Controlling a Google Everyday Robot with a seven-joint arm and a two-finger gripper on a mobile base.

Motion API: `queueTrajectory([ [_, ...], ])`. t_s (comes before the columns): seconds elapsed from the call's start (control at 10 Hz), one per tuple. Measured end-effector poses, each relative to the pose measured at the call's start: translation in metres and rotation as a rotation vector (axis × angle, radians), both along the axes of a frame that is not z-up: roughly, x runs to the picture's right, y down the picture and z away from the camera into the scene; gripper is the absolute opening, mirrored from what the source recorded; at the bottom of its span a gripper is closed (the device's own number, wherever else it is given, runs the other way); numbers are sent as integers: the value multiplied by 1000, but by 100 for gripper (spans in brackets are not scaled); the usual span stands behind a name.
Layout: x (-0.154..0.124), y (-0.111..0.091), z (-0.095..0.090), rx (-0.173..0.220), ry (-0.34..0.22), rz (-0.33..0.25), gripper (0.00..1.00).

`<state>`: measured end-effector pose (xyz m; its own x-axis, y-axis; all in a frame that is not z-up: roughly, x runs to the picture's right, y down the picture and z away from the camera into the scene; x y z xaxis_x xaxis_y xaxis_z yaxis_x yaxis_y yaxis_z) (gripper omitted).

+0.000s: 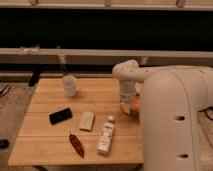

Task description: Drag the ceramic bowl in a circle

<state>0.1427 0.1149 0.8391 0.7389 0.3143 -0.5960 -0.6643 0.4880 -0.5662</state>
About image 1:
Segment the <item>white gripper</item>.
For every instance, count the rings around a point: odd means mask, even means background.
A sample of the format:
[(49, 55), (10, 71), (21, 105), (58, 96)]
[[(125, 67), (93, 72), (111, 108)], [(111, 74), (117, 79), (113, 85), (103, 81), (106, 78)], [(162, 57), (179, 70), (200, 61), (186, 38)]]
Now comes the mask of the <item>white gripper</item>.
[(120, 81), (120, 106), (124, 113), (130, 114), (136, 95), (134, 81)]

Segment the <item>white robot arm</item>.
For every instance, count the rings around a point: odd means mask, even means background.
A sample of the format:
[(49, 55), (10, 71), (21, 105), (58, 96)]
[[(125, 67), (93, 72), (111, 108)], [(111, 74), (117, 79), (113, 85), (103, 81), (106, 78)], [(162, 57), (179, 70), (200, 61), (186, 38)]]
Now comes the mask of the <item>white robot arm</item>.
[(120, 99), (139, 103), (144, 171), (201, 171), (197, 114), (213, 106), (213, 68), (139, 66), (135, 60), (113, 67)]

